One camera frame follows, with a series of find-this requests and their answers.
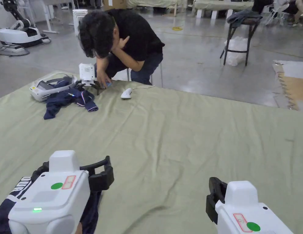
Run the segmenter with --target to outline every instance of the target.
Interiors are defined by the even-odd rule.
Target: mattress
[[[168,8],[174,6],[176,3],[180,5],[182,0],[126,0],[128,8],[134,8],[138,5],[146,7],[162,7]]]
[[[303,113],[157,87],[120,98],[138,86],[115,81],[96,97],[97,112],[71,104],[50,120],[28,87],[1,98],[0,203],[70,149],[81,165],[111,157],[115,181],[96,234],[217,233],[205,213],[213,176],[251,181],[260,202],[303,233]]]
[[[196,0],[195,9],[221,11],[221,10],[237,10],[251,9],[253,2],[231,2],[217,0]]]

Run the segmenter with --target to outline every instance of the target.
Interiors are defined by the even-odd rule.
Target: plastic bag
[[[229,50],[246,51],[247,50],[247,38],[235,37],[229,40]],[[227,52],[226,63],[231,66],[237,66],[240,62],[246,58],[245,53]]]

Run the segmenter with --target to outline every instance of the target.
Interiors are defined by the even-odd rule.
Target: person
[[[290,0],[286,3],[289,3],[289,7],[284,10],[283,12],[289,13],[294,15],[294,23],[293,27],[299,26],[301,27],[302,24],[299,23],[299,18],[303,14],[303,2],[302,0]]]
[[[277,1],[279,1],[279,5],[285,5],[289,3],[289,7],[283,12],[294,15],[293,27],[302,26],[302,24],[299,23],[299,18],[303,14],[302,0],[277,0]],[[254,0],[252,11],[261,14],[264,7],[266,5],[271,5],[271,4],[273,4],[273,0]]]
[[[81,21],[79,40],[87,57],[96,57],[95,76],[107,88],[117,72],[131,69],[131,80],[149,79],[163,60],[164,43],[149,23],[131,10],[93,11]]]

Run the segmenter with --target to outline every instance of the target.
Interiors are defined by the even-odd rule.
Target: green circle sticker
[[[62,187],[63,183],[56,183],[56,184],[53,184],[50,188],[52,190],[58,190]]]
[[[254,232],[259,232],[261,230],[260,226],[253,222],[247,222],[247,227]]]

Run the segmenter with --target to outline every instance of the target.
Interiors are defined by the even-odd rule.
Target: white computer mouse
[[[122,99],[130,99],[131,98],[132,89],[128,88],[126,91],[124,91],[121,95]]]

